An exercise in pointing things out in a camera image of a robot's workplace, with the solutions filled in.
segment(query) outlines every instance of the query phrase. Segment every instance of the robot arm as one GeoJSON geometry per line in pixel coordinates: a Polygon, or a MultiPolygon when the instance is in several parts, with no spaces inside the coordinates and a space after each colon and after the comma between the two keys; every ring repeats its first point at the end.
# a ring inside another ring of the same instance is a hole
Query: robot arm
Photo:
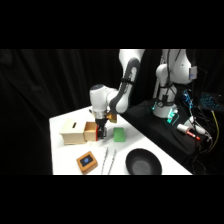
{"type": "Polygon", "coordinates": [[[99,126],[99,131],[105,132],[107,122],[107,107],[112,114],[122,114],[129,107],[133,85],[137,80],[140,63],[145,49],[121,49],[119,59],[123,67],[123,78],[119,90],[104,85],[93,86],[90,90],[92,113],[99,126]]]}
{"type": "Polygon", "coordinates": [[[158,67],[156,76],[160,83],[158,101],[154,107],[154,115],[160,118],[170,118],[169,114],[175,107],[175,95],[177,93],[174,83],[189,84],[191,63],[186,49],[163,49],[165,64],[158,67]]]}

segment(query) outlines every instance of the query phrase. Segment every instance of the black background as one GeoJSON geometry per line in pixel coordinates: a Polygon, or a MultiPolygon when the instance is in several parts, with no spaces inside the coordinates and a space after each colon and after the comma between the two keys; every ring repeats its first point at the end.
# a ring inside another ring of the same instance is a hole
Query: black background
{"type": "MultiPolygon", "coordinates": [[[[119,49],[1,49],[0,174],[52,174],[49,118],[90,106],[95,84],[118,88],[119,49]]],[[[152,98],[161,50],[147,49],[131,105],[152,98]]],[[[197,49],[205,90],[224,94],[224,49],[197,49]]]]}

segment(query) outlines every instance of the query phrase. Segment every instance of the white table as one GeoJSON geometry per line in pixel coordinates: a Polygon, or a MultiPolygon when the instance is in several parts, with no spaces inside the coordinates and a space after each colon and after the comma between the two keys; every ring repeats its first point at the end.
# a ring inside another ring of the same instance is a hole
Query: white table
{"type": "Polygon", "coordinates": [[[117,124],[107,123],[107,137],[97,142],[87,142],[84,145],[65,146],[59,132],[67,119],[94,121],[89,112],[90,107],[68,113],[50,119],[51,150],[54,175],[82,175],[76,159],[91,151],[98,162],[98,167],[88,175],[101,175],[102,165],[107,147],[109,154],[104,166],[103,175],[107,175],[113,158],[114,150],[117,149],[116,159],[110,175],[129,175],[125,160],[128,153],[136,148],[144,148],[152,152],[159,159],[163,175],[191,175],[184,167],[173,160],[152,141],[142,135],[121,116],[118,116],[117,124]],[[113,140],[113,129],[122,127],[125,129],[126,142],[116,143],[113,140]]]}

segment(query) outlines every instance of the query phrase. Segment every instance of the green block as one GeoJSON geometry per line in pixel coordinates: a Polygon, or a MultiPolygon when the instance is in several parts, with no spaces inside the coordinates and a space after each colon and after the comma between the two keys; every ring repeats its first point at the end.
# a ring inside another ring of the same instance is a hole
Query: green block
{"type": "Polygon", "coordinates": [[[114,128],[114,142],[125,142],[124,128],[114,128]]]}

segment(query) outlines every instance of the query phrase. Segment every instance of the black bowl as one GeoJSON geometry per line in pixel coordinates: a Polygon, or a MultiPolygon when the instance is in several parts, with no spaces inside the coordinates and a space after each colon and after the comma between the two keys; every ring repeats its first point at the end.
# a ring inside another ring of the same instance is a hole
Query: black bowl
{"type": "Polygon", "coordinates": [[[135,149],[126,158],[126,167],[131,175],[162,175],[158,158],[145,149],[135,149]]]}

